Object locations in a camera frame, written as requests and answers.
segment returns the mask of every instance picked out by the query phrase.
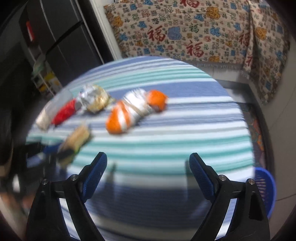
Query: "rug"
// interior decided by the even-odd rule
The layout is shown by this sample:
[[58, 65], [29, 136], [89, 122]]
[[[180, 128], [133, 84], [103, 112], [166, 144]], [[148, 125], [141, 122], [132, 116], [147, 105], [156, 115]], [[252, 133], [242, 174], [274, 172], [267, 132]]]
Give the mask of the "rug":
[[264, 139], [262, 136], [261, 127], [259, 124], [258, 116], [256, 115], [255, 108], [253, 104], [238, 103], [238, 102], [237, 104], [242, 110], [244, 119], [248, 124], [248, 129], [251, 134], [252, 144], [253, 144], [253, 153], [255, 158], [254, 166], [262, 167], [266, 169]]

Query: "blue gripper pad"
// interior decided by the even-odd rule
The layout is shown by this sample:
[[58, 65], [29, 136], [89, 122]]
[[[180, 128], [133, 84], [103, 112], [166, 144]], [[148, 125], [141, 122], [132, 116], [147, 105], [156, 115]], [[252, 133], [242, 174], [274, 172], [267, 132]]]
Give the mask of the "blue gripper pad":
[[214, 185], [207, 176], [206, 172], [194, 156], [194, 154], [191, 154], [189, 156], [189, 167], [204, 195], [204, 197], [207, 200], [210, 200], [213, 202], [215, 200], [215, 192], [214, 192]]
[[92, 169], [83, 182], [82, 192], [80, 194], [80, 199], [84, 203], [87, 201], [87, 199], [92, 197], [99, 181], [101, 180], [101, 177], [107, 167], [107, 155], [104, 152], [102, 155], [99, 153], [89, 165], [89, 167]]

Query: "metal screw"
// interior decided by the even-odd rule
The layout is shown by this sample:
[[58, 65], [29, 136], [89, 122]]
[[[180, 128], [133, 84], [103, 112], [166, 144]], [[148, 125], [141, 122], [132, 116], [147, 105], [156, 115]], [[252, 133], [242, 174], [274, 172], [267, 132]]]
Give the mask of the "metal screw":
[[227, 179], [227, 177], [225, 175], [219, 175], [219, 179], [221, 181], [225, 181]]
[[43, 179], [43, 180], [41, 181], [41, 183], [42, 183], [43, 185], [45, 185], [45, 184], [48, 183], [48, 180], [45, 178], [45, 179]]
[[73, 175], [70, 176], [70, 179], [72, 181], [75, 181], [77, 178], [78, 178], [78, 175], [77, 174], [73, 174]]
[[251, 179], [251, 178], [248, 179], [248, 182], [249, 182], [249, 184], [251, 184], [251, 185], [255, 184], [255, 181], [254, 181], [253, 179]]

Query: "black refrigerator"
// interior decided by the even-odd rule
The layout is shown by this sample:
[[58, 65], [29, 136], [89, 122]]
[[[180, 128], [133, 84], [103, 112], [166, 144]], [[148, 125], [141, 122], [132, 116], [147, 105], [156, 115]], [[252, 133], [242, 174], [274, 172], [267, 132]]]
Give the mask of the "black refrigerator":
[[89, 0], [29, 0], [34, 38], [63, 86], [113, 61]]

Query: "white wall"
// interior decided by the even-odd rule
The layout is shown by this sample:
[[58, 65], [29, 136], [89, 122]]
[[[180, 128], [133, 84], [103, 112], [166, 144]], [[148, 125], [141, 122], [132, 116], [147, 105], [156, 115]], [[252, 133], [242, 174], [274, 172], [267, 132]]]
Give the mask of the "white wall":
[[108, 44], [110, 52], [114, 58], [114, 60], [122, 59], [121, 52], [119, 50], [119, 46], [114, 37], [112, 28], [108, 22], [108, 19], [105, 15], [104, 6], [107, 4], [111, 4], [113, 0], [90, 0], [91, 6], [94, 10], [98, 23], [100, 24], [101, 30], [104, 34], [105, 40]]

